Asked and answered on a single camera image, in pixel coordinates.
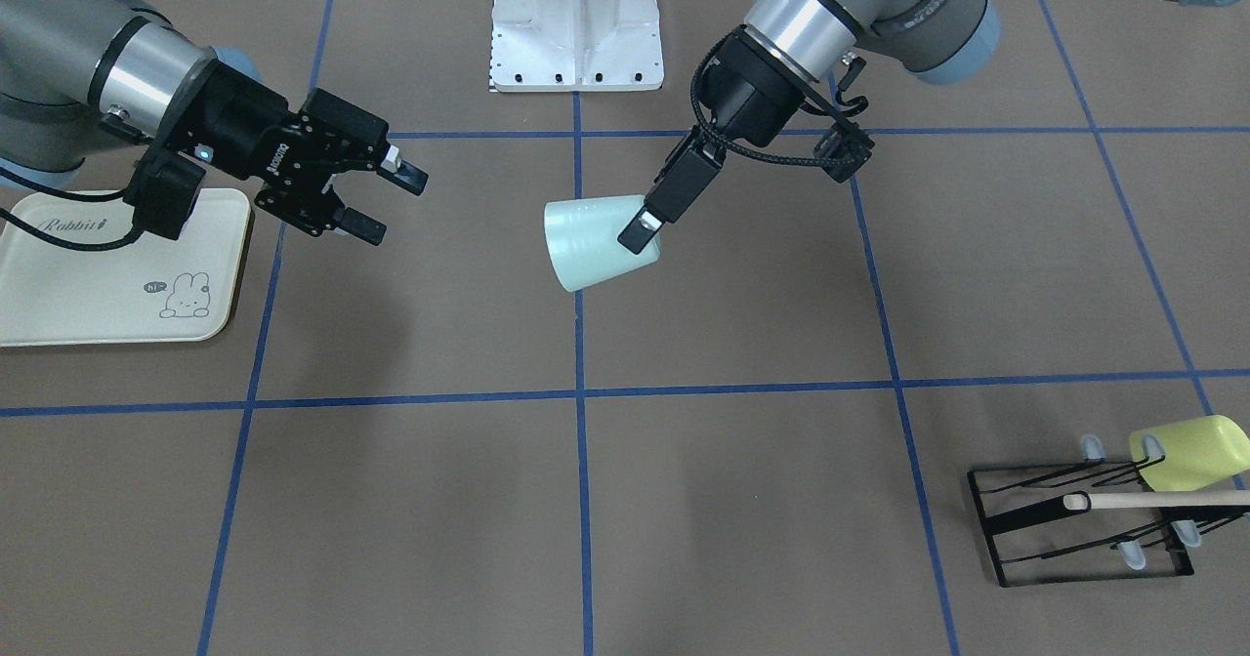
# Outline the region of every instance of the white tray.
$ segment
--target white tray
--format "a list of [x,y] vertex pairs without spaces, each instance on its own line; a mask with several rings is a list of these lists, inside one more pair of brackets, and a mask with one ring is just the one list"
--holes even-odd
[[[130,230],[124,202],[31,194],[14,215],[66,241],[102,244]],[[0,347],[204,341],[230,319],[251,202],[201,190],[182,236],[144,234],[108,252],[55,247],[5,225],[0,234]]]

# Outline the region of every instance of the robotic arm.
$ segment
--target robotic arm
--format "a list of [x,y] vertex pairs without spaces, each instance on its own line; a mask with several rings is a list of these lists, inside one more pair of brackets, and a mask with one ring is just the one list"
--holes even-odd
[[376,245],[386,225],[345,206],[332,181],[370,171],[421,194],[428,176],[386,134],[382,119],[329,91],[314,90],[291,112],[146,2],[0,0],[0,181],[84,199],[58,189],[85,157],[149,146],[125,190],[89,199],[135,209],[134,230],[108,247],[142,232],[179,237],[205,175],[186,156],[239,180],[261,176],[256,205],[305,234],[344,230]]
[[[1166,1],[1224,6],[1240,0]],[[849,180],[872,152],[872,141],[849,119],[868,101],[841,100],[864,65],[852,47],[892,56],[922,81],[949,85],[976,72],[992,55],[998,37],[990,0],[755,1],[745,24],[724,37],[696,70],[691,104],[698,125],[670,154],[642,209],[618,241],[634,255],[642,252],[662,225],[678,221],[715,179],[728,152],[822,167],[835,181]],[[834,101],[825,100],[814,85],[840,64],[848,72],[835,87]],[[702,107],[710,110],[710,119],[702,116]],[[738,144],[746,140],[765,147],[799,109],[826,114],[834,122],[812,159],[769,156]]]

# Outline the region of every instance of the white plastic bracket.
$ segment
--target white plastic bracket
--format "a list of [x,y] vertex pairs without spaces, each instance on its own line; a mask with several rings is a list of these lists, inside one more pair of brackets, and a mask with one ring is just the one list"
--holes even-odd
[[641,91],[664,82],[656,0],[495,0],[491,91]]

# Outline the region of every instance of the cartoon rabbit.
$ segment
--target cartoon rabbit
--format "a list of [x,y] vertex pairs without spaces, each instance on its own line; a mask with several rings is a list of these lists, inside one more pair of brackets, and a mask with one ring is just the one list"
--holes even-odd
[[208,317],[209,316],[209,274],[182,274],[174,281],[174,291],[169,292],[161,319],[170,317]]

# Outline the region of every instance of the gray floor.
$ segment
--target gray floor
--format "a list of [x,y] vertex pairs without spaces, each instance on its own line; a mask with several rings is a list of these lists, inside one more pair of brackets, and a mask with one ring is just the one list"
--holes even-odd
[[646,189],[749,0],[660,0],[664,90],[580,100],[488,95],[490,0],[150,1],[432,180],[342,181],[382,247],[260,215],[212,341],[0,354],[0,654],[1250,654],[1250,527],[1002,590],[964,486],[1250,422],[1250,2],[996,0],[965,85],[872,60],[850,189],[736,159],[569,296],[542,205]]

